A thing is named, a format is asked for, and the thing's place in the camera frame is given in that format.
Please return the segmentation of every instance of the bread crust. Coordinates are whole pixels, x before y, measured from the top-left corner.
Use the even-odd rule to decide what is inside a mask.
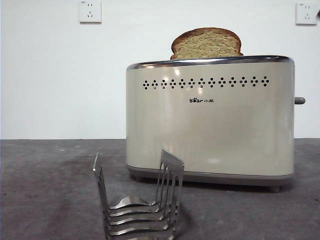
[[[224,33],[224,34],[228,34],[231,35],[233,38],[236,39],[236,53],[239,56],[242,56],[243,54],[240,52],[240,48],[241,48],[241,40],[238,37],[237,34],[235,34],[233,31],[224,29],[224,28],[218,28],[218,27],[202,27],[202,28],[196,28],[193,29],[191,31],[186,31],[185,33],[181,34],[180,36],[178,36],[172,43],[171,45],[171,50],[173,52],[173,55],[170,57],[171,60],[175,59],[175,53],[177,53],[177,49],[175,48],[181,41],[183,41],[184,39],[188,38],[188,37],[192,37],[192,36],[196,36],[196,35],[200,35],[202,33],[205,32],[210,32],[210,31],[215,31],[216,33]]]

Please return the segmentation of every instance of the toaster top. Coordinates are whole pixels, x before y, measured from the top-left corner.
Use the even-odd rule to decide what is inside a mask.
[[[277,55],[258,55],[258,56],[230,56],[230,57],[215,57],[203,59],[183,59],[183,60],[166,60],[166,61],[151,61],[132,64],[127,67],[128,70],[133,69],[152,69],[164,67],[180,67],[194,65],[215,65],[215,64],[243,64],[243,63],[291,63],[294,61],[287,56]]]

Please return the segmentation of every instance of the chrome trim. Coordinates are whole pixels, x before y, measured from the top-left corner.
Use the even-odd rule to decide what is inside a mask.
[[[138,178],[157,178],[157,170],[126,165],[129,173]],[[199,182],[211,184],[247,185],[247,186],[283,186],[291,182],[293,173],[287,175],[243,175],[228,173],[210,173],[185,171],[183,180],[186,182]]]
[[[295,62],[287,56],[277,55],[258,55],[258,56],[230,56],[215,57],[204,59],[184,59],[184,60],[166,60],[151,61],[132,64],[127,67],[127,71],[133,69],[153,69],[164,67],[181,67],[195,65],[215,65],[215,64],[251,64],[251,63],[291,63]]]

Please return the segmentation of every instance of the wall outlet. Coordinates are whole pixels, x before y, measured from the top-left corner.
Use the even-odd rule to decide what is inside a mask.
[[[296,25],[317,25],[316,16],[319,12],[319,4],[311,2],[299,2],[295,5]]]
[[[79,2],[78,18],[80,23],[101,23],[101,1],[86,0]]]

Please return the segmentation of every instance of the metal toast rack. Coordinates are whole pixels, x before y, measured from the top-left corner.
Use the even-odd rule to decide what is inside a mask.
[[[97,181],[106,240],[172,240],[176,235],[184,163],[162,150],[155,201],[127,196],[108,204],[103,169],[97,153],[93,172]]]

